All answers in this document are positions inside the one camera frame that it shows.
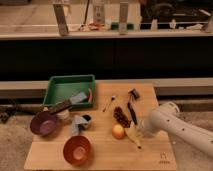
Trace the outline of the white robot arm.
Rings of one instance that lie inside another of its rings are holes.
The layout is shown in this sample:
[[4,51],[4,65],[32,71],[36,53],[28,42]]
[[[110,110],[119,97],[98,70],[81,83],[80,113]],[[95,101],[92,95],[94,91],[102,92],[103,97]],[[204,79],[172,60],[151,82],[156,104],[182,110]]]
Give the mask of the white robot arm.
[[213,132],[179,119],[180,109],[173,102],[164,103],[151,110],[138,123],[145,137],[155,137],[161,130],[176,135],[186,143],[213,158]]

